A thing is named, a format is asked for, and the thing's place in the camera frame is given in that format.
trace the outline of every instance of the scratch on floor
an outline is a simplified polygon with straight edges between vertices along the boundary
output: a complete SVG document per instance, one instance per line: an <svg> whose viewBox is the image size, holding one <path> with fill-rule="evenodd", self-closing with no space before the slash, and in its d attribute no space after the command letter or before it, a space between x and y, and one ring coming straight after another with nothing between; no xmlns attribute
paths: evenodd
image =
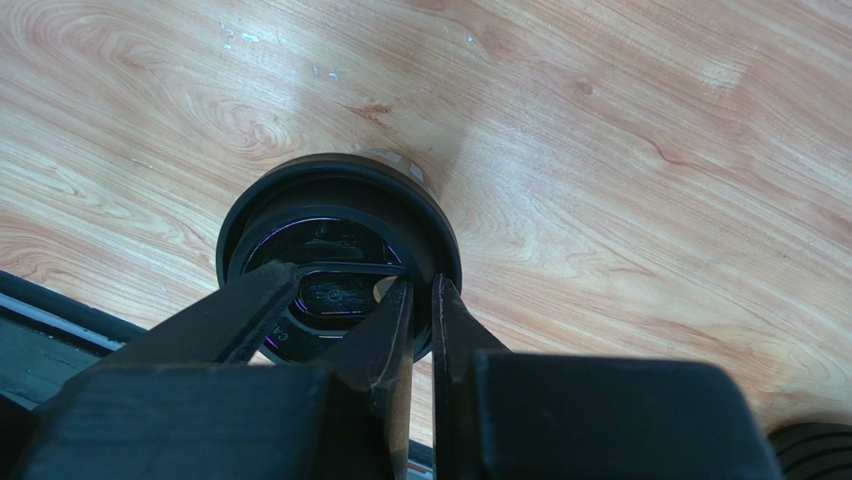
<svg viewBox="0 0 852 480"><path fill-rule="evenodd" d="M379 120L379 115L393 113L393 108L390 105L369 105L363 108L348 107L346 105L342 106L364 120L368 120L377 127L384 129L389 128L384 122Z"/></svg>
<svg viewBox="0 0 852 480"><path fill-rule="evenodd" d="M447 50L450 52L450 61L455 62L455 58L453 58L453 40L450 38L450 27L444 25L444 31L447 32L447 41L450 43L450 46L447 47Z"/></svg>
<svg viewBox="0 0 852 480"><path fill-rule="evenodd" d="M148 167L148 168L150 168L151 170L154 170L155 172L157 171L157 170L154 168L154 166L153 166L153 165L151 165L151 164L150 164L150 163L148 163L148 162L145 162L145 161L139 160L138 158L131 158L131 159L130 159L130 161L131 161L131 162L133 162L133 163L137 163L137 164L139 164L139 165L142 165L142 166Z"/></svg>

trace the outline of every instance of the wooden floor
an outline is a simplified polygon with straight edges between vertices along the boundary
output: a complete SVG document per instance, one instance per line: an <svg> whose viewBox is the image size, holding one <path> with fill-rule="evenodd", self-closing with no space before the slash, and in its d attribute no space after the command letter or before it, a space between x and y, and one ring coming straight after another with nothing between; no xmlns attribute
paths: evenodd
<svg viewBox="0 0 852 480"><path fill-rule="evenodd" d="M3 270L150 327L216 288L262 173L386 148L441 185L465 301L510 347L702 360L767 429L852 422L848 0L7 0L0 21Z"/></svg>

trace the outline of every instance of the black cylindrical object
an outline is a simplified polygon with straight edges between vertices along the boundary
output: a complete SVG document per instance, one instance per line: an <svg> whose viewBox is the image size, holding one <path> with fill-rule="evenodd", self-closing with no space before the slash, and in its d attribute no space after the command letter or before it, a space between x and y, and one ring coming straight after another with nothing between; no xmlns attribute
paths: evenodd
<svg viewBox="0 0 852 480"><path fill-rule="evenodd" d="M431 348L430 287L461 288L452 227L416 164L368 151L317 154L269 171L228 212L216 248L219 285L270 260L300 266L296 300L261 352L308 361L373 311L397 276L414 284L415 358Z"/></svg>
<svg viewBox="0 0 852 480"><path fill-rule="evenodd" d="M775 430L769 442L787 480L852 478L852 426L798 423Z"/></svg>

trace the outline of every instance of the black plastic part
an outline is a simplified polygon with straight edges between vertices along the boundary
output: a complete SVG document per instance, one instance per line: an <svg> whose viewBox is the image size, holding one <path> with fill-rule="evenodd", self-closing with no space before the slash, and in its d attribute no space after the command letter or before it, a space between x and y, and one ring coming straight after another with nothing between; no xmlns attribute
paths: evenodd
<svg viewBox="0 0 852 480"><path fill-rule="evenodd" d="M0 294L119 343L127 343L146 332L138 325L3 271L0 271Z"/></svg>
<svg viewBox="0 0 852 480"><path fill-rule="evenodd" d="M769 441L787 480L852 478L852 426L800 423L772 432Z"/></svg>
<svg viewBox="0 0 852 480"><path fill-rule="evenodd" d="M58 334L28 328L26 319L0 308L0 396L32 410L98 360L99 355L65 343Z"/></svg>
<svg viewBox="0 0 852 480"><path fill-rule="evenodd" d="M433 432L435 473L439 478L475 478L469 469L474 421L466 375L478 351L509 350L467 311L452 280L435 277L432 287Z"/></svg>
<svg viewBox="0 0 852 480"><path fill-rule="evenodd" d="M321 367L93 370L62 397L18 478L390 478L366 398Z"/></svg>
<svg viewBox="0 0 852 480"><path fill-rule="evenodd" d="M449 221L428 192L406 175L369 158L310 155L261 177L237 200L222 225L216 250L220 286L242 274L252 252L271 231L294 221L320 218L361 224L392 247L414 285L415 358L428 353L432 278L443 273L461 285L458 245ZM283 338L301 342L291 349L305 352L297 352L295 361L318 355L334 343L331 335L311 342L293 333L298 332L287 332ZM261 348L273 360L287 360L287 350L277 342Z"/></svg>
<svg viewBox="0 0 852 480"><path fill-rule="evenodd" d="M380 281L407 273L387 242L363 224L330 218L303 219L306 209L337 214L338 209L351 207L335 208L327 202L327 197L317 198L311 190L303 190L303 193L309 196L305 200L307 205L301 205L306 208L294 204L298 195L289 192L286 206L276 204L282 211L259 212L261 218L247 227L248 233L237 246L231 262L236 265L229 269L231 275L238 276L270 259L299 264L302 281L287 316L294 327L289 329L290 338L284 342L267 342L274 353L296 362L304 361L300 356L312 357L299 355L294 344L295 335L309 337L307 340L312 340L319 348L330 348L338 340L335 337L351 330L373 311L377 303L374 289ZM357 198L358 193L362 192L350 192L348 197ZM315 202L324 205L318 207ZM356 210L353 216L362 214ZM251 248L254 250L247 255L246 250ZM411 264L419 265L413 260ZM282 321L279 326L288 325Z"/></svg>
<svg viewBox="0 0 852 480"><path fill-rule="evenodd" d="M471 374L481 464L469 468L483 478L781 478L745 399L716 367L477 354Z"/></svg>
<svg viewBox="0 0 852 480"><path fill-rule="evenodd" d="M0 478L7 478L36 427L26 408L0 395Z"/></svg>
<svg viewBox="0 0 852 480"><path fill-rule="evenodd" d="M199 300L95 368L247 362L296 294L294 265L272 262Z"/></svg>
<svg viewBox="0 0 852 480"><path fill-rule="evenodd" d="M408 467L413 303L411 283L397 280L372 315L310 363L330 367L354 391L369 394L398 478Z"/></svg>

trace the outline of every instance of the wood grain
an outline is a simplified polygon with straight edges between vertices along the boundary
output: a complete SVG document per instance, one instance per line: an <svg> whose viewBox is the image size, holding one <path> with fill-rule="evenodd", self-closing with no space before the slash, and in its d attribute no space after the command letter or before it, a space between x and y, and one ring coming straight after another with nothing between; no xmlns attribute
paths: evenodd
<svg viewBox="0 0 852 480"><path fill-rule="evenodd" d="M0 268L150 327L279 163L421 163L517 350L725 368L852 422L852 6L7 0ZM429 443L431 365L412 436Z"/></svg>

